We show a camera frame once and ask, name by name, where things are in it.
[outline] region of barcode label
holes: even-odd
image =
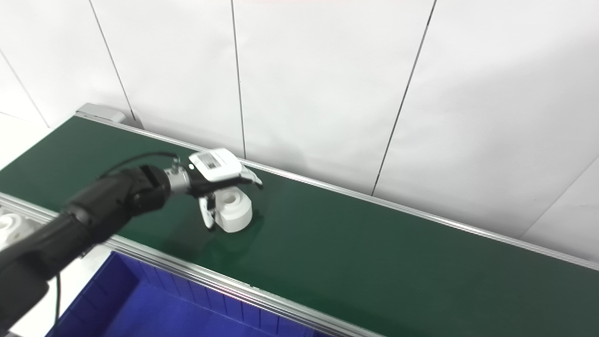
[[[210,153],[201,154],[198,156],[198,158],[210,170],[220,167],[218,160],[216,160],[216,158]]]

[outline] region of white plastic part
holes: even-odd
[[[214,226],[214,219],[212,218],[212,214],[208,209],[208,199],[206,197],[199,198],[199,209],[202,213],[202,219],[204,220],[204,224],[208,229],[211,229]]]
[[[216,196],[216,223],[227,233],[247,227],[252,220],[252,201],[237,187],[214,192]]]
[[[0,215],[0,250],[12,245],[35,231],[35,226],[14,213]]]
[[[196,152],[189,156],[189,161],[209,182],[239,177],[243,170],[243,165],[241,165],[239,159],[227,149]]]

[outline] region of robotic arm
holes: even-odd
[[[208,228],[216,190],[262,181],[226,149],[192,154],[162,170],[143,165],[102,175],[30,236],[0,251],[0,331],[8,330],[48,291],[47,281],[132,217],[161,209],[173,194],[200,198]]]

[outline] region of black cable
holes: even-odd
[[[60,273],[56,274],[56,312],[54,314],[54,326],[52,327],[52,337],[58,336],[58,334],[56,333],[58,317],[60,317]]]
[[[138,160],[138,159],[142,159],[142,158],[145,158],[145,157],[150,157],[150,156],[162,156],[162,157],[170,157],[170,158],[179,158],[179,156],[177,154],[174,154],[172,152],[148,152],[148,153],[141,154],[141,155],[138,155],[138,156],[135,156],[135,157],[131,157],[131,158],[127,159],[127,160],[123,160],[122,162],[120,162],[120,163],[116,164],[115,166],[112,166],[111,168],[109,168],[108,170],[106,170],[106,172],[102,173],[98,179],[106,177],[110,172],[114,171],[115,169],[117,169],[117,168],[119,168],[119,167],[121,167],[121,166],[123,166],[125,164],[128,164],[128,163],[130,163],[132,161],[135,161],[135,160]]]

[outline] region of blue bin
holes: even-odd
[[[54,336],[319,337],[311,328],[111,253]]]

